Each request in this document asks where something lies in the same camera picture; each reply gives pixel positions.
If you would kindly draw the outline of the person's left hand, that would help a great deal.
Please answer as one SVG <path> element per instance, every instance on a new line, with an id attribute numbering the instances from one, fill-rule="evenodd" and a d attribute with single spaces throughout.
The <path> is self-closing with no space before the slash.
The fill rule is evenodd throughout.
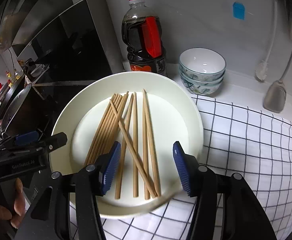
<path id="1" fill-rule="evenodd" d="M 19 178 L 17 178 L 15 180 L 14 185 L 16 194 L 13 209 L 15 211 L 15 214 L 12 215 L 9 209 L 0 205 L 0 220 L 9 220 L 11 222 L 11 225 L 15 229 L 18 229 L 26 213 L 25 209 L 26 201 L 23 195 L 22 181 Z"/>

